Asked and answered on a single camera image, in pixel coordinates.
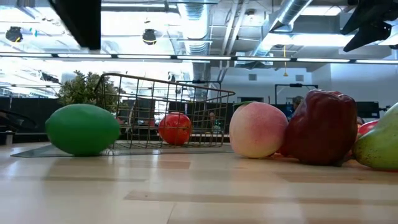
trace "metal wire basket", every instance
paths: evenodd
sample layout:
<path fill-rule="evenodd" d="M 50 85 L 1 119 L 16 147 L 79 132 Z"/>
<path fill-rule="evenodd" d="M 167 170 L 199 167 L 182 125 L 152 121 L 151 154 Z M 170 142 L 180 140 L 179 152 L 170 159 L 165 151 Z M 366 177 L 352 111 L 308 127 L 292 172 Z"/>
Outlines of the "metal wire basket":
<path fill-rule="evenodd" d="M 112 91 L 112 80 L 119 86 Z M 97 105 L 116 113 L 120 138 L 109 149 L 173 149 L 221 147 L 226 136 L 228 99 L 235 93 L 180 82 L 151 78 L 102 74 L 96 87 Z M 189 117 L 192 124 L 189 141 L 181 146 L 166 143 L 159 136 L 161 119 L 172 112 Z"/>

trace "wooden table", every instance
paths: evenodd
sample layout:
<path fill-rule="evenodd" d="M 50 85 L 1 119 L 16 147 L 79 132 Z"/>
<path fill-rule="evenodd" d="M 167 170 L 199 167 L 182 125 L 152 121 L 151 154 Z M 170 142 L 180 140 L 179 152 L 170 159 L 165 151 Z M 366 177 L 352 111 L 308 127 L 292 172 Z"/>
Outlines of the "wooden table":
<path fill-rule="evenodd" d="M 314 167 L 233 153 L 9 157 L 32 147 L 0 147 L 1 223 L 398 223 L 398 174 L 356 162 Z"/>

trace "potted plant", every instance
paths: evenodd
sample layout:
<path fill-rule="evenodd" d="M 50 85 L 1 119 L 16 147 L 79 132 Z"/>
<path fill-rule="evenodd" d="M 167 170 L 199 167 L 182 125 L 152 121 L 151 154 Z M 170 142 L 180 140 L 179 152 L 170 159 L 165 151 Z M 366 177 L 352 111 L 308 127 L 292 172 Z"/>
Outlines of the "potted plant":
<path fill-rule="evenodd" d="M 95 87 L 100 80 L 100 76 L 92 72 L 89 72 L 87 75 L 84 75 L 78 70 L 74 72 L 76 77 L 62 84 L 60 91 L 57 93 L 58 100 L 62 105 L 66 106 L 75 103 L 86 103 L 102 106 L 100 102 L 105 97 L 105 106 L 102 107 L 112 113 L 116 112 L 116 105 L 119 99 L 115 95 L 118 94 L 119 90 L 114 86 L 110 77 L 105 77 L 106 96 L 99 94 L 99 102 L 97 102 Z"/>

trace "white wall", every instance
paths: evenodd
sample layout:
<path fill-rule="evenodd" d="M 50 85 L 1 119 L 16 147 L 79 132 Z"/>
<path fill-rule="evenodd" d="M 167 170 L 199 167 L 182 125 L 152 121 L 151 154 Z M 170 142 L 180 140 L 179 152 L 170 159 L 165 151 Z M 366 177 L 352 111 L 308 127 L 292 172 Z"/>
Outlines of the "white wall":
<path fill-rule="evenodd" d="M 312 72 L 312 84 L 318 85 L 321 90 L 331 90 L 331 64 L 324 65 Z"/>
<path fill-rule="evenodd" d="M 274 69 L 253 69 L 247 70 L 245 68 L 230 68 L 224 78 L 222 89 L 234 91 L 236 94 L 229 98 L 228 102 L 238 102 L 238 97 L 263 97 L 264 101 L 268 102 L 270 96 L 271 103 L 275 102 L 275 84 L 291 84 L 298 83 L 295 81 L 296 75 L 304 75 L 304 82 L 302 84 L 312 84 L 312 74 L 308 73 L 304 68 L 288 68 L 289 76 L 284 77 L 284 69 L 278 71 Z M 216 80 L 218 76 L 218 68 L 211 69 L 212 79 Z M 249 81 L 249 74 L 257 74 L 257 81 Z M 308 92 L 307 88 L 284 88 L 277 95 L 279 104 L 285 103 L 286 97 L 304 96 Z"/>
<path fill-rule="evenodd" d="M 331 87 L 356 101 L 378 101 L 380 107 L 398 102 L 395 65 L 331 65 Z"/>

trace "fake fruit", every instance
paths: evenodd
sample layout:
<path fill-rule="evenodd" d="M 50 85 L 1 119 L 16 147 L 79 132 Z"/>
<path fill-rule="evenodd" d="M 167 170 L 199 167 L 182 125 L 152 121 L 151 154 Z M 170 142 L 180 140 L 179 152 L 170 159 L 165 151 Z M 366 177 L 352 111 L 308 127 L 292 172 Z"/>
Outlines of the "fake fruit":
<path fill-rule="evenodd" d="M 241 105 L 229 125 L 229 141 L 235 153 L 262 158 L 278 150 L 283 143 L 287 118 L 267 103 Z"/>
<path fill-rule="evenodd" d="M 45 122 L 50 142 L 74 156 L 98 156 L 119 138 L 119 128 L 109 111 L 86 104 L 64 106 Z"/>
<path fill-rule="evenodd" d="M 361 125 L 361 127 L 358 129 L 358 133 L 362 135 L 368 133 L 370 130 L 372 130 L 372 128 L 375 127 L 375 125 L 377 125 L 378 122 L 378 120 L 375 120 Z"/>
<path fill-rule="evenodd" d="M 353 147 L 362 165 L 380 170 L 398 170 L 398 103 L 391 107 Z"/>
<path fill-rule="evenodd" d="M 189 140 L 192 124 L 189 117 L 183 113 L 171 112 L 159 123 L 159 135 L 174 146 L 181 146 Z"/>
<path fill-rule="evenodd" d="M 353 146 L 357 130 L 354 99 L 311 90 L 290 120 L 280 151 L 304 164 L 335 165 Z"/>

